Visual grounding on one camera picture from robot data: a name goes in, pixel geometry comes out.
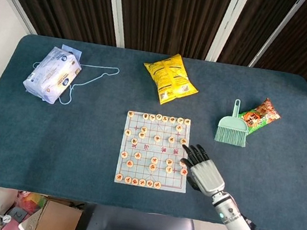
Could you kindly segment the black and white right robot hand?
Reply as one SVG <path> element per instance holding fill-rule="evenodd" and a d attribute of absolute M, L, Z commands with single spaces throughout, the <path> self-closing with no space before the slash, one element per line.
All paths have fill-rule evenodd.
<path fill-rule="evenodd" d="M 187 154 L 187 158 L 180 159 L 188 175 L 186 180 L 196 191 L 202 192 L 207 197 L 212 197 L 216 193 L 224 190 L 225 182 L 214 162 L 209 158 L 205 149 L 197 144 L 196 146 L 182 145 Z"/>

